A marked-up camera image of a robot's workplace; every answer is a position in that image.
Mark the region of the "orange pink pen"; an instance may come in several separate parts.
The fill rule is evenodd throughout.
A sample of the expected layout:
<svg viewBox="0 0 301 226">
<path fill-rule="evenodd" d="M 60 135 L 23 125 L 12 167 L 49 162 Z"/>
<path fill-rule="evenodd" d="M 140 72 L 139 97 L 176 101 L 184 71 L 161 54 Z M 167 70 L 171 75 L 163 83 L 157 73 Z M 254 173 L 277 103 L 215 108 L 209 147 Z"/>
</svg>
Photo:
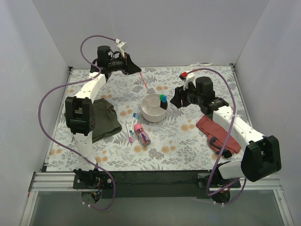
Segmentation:
<svg viewBox="0 0 301 226">
<path fill-rule="evenodd" d="M 139 72 L 139 75 L 140 75 L 140 77 L 141 77 L 141 79 L 142 79 L 142 81 L 143 81 L 143 84 L 145 85 L 146 89 L 148 90 L 148 85 L 147 85 L 147 83 L 146 83 L 146 81 L 145 81 L 145 79 L 144 79 L 144 77 L 143 77 L 142 72 Z"/>
</svg>

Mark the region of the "blue black highlighter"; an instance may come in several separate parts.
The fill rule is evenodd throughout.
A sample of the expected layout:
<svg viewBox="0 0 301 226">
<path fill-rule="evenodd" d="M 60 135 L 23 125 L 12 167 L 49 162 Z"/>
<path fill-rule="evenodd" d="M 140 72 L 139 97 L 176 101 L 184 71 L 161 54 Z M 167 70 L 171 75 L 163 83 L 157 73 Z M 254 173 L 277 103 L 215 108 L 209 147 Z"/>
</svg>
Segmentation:
<svg viewBox="0 0 301 226">
<path fill-rule="evenodd" d="M 166 110 L 168 107 L 167 98 L 166 96 L 162 97 L 162 100 L 160 101 L 160 108 Z"/>
</svg>

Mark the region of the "white round organizer container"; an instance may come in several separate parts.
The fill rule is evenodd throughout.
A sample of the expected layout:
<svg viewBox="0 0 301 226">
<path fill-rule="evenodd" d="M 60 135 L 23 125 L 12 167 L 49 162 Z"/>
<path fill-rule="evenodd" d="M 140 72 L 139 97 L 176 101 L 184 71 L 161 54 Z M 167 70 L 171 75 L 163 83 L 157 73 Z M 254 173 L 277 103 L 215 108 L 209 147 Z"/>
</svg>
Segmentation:
<svg viewBox="0 0 301 226">
<path fill-rule="evenodd" d="M 160 122 L 165 119 L 167 109 L 160 108 L 160 94 L 149 94 L 141 101 L 142 115 L 149 122 Z"/>
</svg>

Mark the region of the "blue capped marker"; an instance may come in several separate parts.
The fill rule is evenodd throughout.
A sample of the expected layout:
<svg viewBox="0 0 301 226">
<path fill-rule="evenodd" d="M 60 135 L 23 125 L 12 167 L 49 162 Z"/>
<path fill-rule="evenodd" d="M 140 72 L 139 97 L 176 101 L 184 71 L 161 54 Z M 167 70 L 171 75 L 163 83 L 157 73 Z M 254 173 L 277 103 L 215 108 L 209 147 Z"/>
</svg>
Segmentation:
<svg viewBox="0 0 301 226">
<path fill-rule="evenodd" d="M 131 121 L 131 127 L 130 127 L 130 133 L 131 133 L 131 134 L 134 133 L 134 124 L 135 124 L 135 120 L 136 120 L 136 113 L 133 113 L 133 117 L 132 117 L 132 121 Z"/>
</svg>

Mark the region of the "pink capped marker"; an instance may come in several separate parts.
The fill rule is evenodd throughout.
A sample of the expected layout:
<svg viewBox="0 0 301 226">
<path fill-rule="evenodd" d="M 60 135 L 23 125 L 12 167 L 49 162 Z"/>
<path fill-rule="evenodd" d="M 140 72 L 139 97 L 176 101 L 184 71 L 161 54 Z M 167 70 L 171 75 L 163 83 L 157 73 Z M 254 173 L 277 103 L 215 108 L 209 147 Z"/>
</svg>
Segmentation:
<svg viewBox="0 0 301 226">
<path fill-rule="evenodd" d="M 130 144 L 132 144 L 133 143 L 133 139 L 132 139 L 131 132 L 129 130 L 129 126 L 128 126 L 127 122 L 126 122 L 126 129 L 127 129 L 127 135 L 128 135 L 129 142 L 130 142 Z"/>
</svg>

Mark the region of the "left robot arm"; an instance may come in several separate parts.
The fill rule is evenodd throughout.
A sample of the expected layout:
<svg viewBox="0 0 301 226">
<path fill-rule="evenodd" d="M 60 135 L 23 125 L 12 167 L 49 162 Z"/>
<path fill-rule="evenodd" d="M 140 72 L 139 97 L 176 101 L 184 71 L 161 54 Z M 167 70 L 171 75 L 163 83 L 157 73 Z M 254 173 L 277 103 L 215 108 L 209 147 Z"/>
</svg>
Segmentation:
<svg viewBox="0 0 301 226">
<path fill-rule="evenodd" d="M 126 42 L 117 45 L 117 51 L 111 52 L 109 46 L 97 48 L 97 58 L 92 62 L 89 79 L 79 92 L 65 100 L 66 125 L 71 130 L 77 143 L 77 152 L 81 154 L 79 169 L 74 170 L 79 181 L 89 188 L 96 188 L 100 184 L 97 169 L 92 163 L 95 161 L 93 151 L 92 132 L 96 126 L 96 115 L 93 102 L 103 85 L 106 84 L 112 72 L 121 71 L 125 75 L 141 72 L 128 53 Z"/>
</svg>

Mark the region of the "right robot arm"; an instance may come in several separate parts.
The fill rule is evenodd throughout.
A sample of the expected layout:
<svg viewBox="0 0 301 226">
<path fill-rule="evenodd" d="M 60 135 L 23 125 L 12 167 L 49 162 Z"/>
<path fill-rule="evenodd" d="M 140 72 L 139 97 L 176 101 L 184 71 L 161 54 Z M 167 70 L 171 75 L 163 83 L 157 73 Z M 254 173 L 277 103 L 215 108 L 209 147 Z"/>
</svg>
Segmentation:
<svg viewBox="0 0 301 226">
<path fill-rule="evenodd" d="M 191 104 L 199 106 L 201 112 L 230 134 L 244 151 L 241 161 L 217 165 L 213 174 L 216 186 L 226 186 L 234 178 L 256 182 L 281 170 L 279 141 L 275 136 L 263 135 L 236 116 L 225 100 L 216 97 L 209 77 L 195 78 L 183 73 L 180 78 L 185 84 L 175 88 L 170 102 L 177 108 Z"/>
</svg>

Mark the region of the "red cloth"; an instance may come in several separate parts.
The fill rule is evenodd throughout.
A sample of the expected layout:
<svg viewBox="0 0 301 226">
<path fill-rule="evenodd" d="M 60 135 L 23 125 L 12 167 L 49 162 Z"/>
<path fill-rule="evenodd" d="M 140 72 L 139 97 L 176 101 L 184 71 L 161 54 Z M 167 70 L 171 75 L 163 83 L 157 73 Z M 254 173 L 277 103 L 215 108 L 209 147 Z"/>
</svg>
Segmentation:
<svg viewBox="0 0 301 226">
<path fill-rule="evenodd" d="M 219 154 L 227 137 L 227 131 L 219 124 L 204 115 L 196 124 L 197 128 L 207 136 L 207 143 L 215 154 Z M 230 136 L 224 148 L 222 156 L 230 158 L 234 154 L 239 154 L 241 146 Z"/>
</svg>

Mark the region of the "pink lid pencil jar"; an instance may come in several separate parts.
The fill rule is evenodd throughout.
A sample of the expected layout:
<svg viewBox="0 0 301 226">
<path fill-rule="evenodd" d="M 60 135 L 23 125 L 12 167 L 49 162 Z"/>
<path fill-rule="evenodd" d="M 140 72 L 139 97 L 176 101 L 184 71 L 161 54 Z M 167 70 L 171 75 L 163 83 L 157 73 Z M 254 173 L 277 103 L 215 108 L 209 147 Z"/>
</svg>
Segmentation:
<svg viewBox="0 0 301 226">
<path fill-rule="evenodd" d="M 134 130 L 143 146 L 147 146 L 151 143 L 150 137 L 146 134 L 141 124 L 135 124 Z"/>
</svg>

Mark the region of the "dark green cloth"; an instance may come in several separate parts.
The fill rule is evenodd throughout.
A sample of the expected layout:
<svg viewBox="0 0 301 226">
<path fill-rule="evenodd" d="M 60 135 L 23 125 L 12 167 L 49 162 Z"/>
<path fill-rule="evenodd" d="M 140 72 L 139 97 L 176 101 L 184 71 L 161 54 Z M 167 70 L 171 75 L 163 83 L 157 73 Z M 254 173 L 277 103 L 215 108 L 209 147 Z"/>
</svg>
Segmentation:
<svg viewBox="0 0 301 226">
<path fill-rule="evenodd" d="M 114 106 L 105 99 L 67 97 L 65 100 L 66 125 L 72 134 L 88 135 L 92 142 L 122 131 Z"/>
</svg>

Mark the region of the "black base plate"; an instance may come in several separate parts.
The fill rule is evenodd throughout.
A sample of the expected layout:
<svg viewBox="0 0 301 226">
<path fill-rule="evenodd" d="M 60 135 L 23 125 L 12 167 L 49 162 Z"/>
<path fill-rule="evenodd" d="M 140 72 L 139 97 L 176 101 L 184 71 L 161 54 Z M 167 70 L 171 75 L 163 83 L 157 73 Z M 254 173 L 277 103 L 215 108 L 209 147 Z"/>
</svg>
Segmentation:
<svg viewBox="0 0 301 226">
<path fill-rule="evenodd" d="M 102 192 L 102 198 L 206 198 L 209 170 L 103 171 L 74 170 L 73 189 Z"/>
</svg>

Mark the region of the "aluminium front rail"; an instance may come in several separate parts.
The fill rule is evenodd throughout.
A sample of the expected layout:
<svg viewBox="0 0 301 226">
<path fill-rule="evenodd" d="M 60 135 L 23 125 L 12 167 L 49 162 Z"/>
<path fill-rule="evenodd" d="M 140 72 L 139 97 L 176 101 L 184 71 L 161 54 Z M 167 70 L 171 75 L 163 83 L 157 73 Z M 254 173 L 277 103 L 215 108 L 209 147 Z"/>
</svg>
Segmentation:
<svg viewBox="0 0 301 226">
<path fill-rule="evenodd" d="M 243 181 L 219 205 L 199 182 L 202 171 L 115 171 L 101 198 L 73 172 L 35 173 L 23 226 L 292 226 L 277 175 Z"/>
</svg>

